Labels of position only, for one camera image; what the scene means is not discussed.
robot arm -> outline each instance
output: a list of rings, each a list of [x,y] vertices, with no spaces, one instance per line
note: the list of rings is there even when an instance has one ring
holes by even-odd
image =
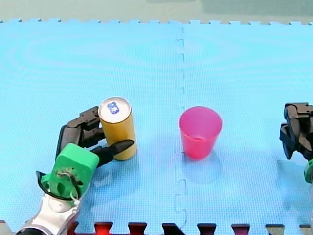
[[[99,124],[98,107],[93,107],[61,128],[51,173],[36,172],[38,185],[45,193],[40,210],[15,235],[67,234],[95,170],[134,144],[133,140],[123,140],[110,147],[87,150],[105,138]]]
[[[295,151],[308,161],[313,159],[313,106],[308,103],[287,103],[284,109],[287,123],[280,128],[280,140],[287,159]]]

floor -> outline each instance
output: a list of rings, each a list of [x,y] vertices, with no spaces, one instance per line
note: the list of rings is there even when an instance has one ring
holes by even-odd
[[[0,0],[0,19],[313,21],[311,0]]]

black cable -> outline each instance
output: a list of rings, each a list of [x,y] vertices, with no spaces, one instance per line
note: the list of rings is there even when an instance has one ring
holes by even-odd
[[[39,185],[39,187],[41,188],[41,190],[48,194],[49,196],[51,197],[54,197],[54,198],[57,198],[57,199],[60,199],[60,200],[64,200],[64,201],[72,201],[73,199],[71,197],[60,197],[60,196],[57,196],[57,195],[54,195],[52,194],[51,192],[49,192],[44,186],[43,184],[41,183],[41,179],[43,176],[45,176],[46,174],[42,173],[42,172],[39,172],[39,171],[36,171],[36,175],[37,175],[37,183]],[[79,199],[81,197],[81,192],[80,192],[80,189],[78,187],[78,182],[75,180],[74,176],[73,175],[70,175],[70,179],[71,179],[71,182],[76,190],[76,193],[77,193],[77,199]]]

pink cup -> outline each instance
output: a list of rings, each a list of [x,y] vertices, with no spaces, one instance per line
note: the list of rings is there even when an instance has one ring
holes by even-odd
[[[185,154],[202,159],[211,153],[222,129],[222,119],[214,110],[196,106],[180,116],[179,128]]]

blue foam mat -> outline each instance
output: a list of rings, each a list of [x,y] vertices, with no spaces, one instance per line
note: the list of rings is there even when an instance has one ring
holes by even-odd
[[[59,128],[102,99],[127,98],[138,154],[99,169],[78,232],[112,221],[112,233],[146,222],[146,234],[176,223],[265,224],[299,234],[309,222],[305,161],[285,160],[278,139],[286,102],[310,102],[313,28],[292,25],[84,23],[0,24],[0,219],[16,230],[33,216],[42,192],[35,171],[53,165]],[[177,121],[205,105],[224,128],[214,153],[191,162],[181,153]]]

